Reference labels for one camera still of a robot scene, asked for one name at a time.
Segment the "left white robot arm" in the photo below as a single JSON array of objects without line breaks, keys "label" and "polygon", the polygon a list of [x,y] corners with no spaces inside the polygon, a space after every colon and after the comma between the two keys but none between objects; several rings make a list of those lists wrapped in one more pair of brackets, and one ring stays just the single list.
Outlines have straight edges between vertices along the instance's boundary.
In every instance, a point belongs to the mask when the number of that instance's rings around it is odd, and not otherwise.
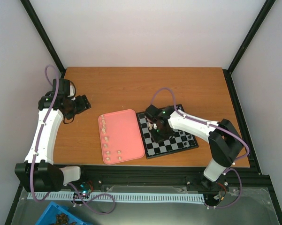
[{"label": "left white robot arm", "polygon": [[53,151],[60,125],[73,122],[90,108],[86,95],[76,95],[72,81],[53,80],[52,91],[38,102],[38,125],[29,153],[24,162],[15,165],[15,174],[27,192],[57,192],[69,182],[79,189],[87,186],[88,176],[80,166],[54,165]]}]

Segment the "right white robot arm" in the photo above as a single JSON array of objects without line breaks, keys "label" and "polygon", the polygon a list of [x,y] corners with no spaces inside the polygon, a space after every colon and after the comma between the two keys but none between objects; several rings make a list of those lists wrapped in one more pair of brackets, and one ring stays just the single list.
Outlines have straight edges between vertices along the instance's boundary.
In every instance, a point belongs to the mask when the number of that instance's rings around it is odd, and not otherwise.
[{"label": "right white robot arm", "polygon": [[216,182],[233,165],[244,147],[235,127],[229,120],[220,122],[191,116],[176,106],[159,109],[150,105],[145,110],[145,118],[150,124],[150,133],[157,143],[174,136],[175,130],[194,135],[209,144],[212,159],[203,173],[202,185]]}]

